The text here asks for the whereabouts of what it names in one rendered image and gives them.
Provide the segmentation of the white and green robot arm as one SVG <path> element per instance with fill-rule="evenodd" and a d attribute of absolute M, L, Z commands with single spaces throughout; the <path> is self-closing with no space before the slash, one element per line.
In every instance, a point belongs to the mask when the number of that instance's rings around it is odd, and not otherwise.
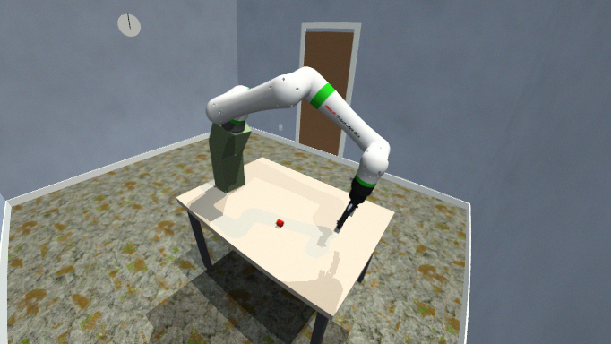
<path fill-rule="evenodd" d="M 258 111 L 292 108 L 305 99 L 339 126 L 364 152 L 351 188 L 360 196 L 374 193 L 380 177 L 388 168 L 390 146 L 372 130 L 344 101 L 339 93 L 313 68 L 303 67 L 280 75 L 260 86 L 236 86 L 212 99 L 206 115 L 214 124 L 231 133 L 245 130 L 248 115 Z"/>

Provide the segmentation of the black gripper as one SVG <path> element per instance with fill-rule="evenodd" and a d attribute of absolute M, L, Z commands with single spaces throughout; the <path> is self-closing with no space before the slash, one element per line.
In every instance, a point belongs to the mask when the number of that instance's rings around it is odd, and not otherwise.
<path fill-rule="evenodd" d="M 367 196 L 359 196 L 356 193 L 354 193 L 352 191 L 352 189 L 350 190 L 349 193 L 349 204 L 346 207 L 346 209 L 344 210 L 344 212 L 342 213 L 339 221 L 337 221 L 337 224 L 335 229 L 333 230 L 335 233 L 339 234 L 339 232 L 341 231 L 346 219 L 348 218 L 348 216 L 352 217 L 356 208 L 358 208 L 359 204 L 363 203 L 366 200 Z"/>

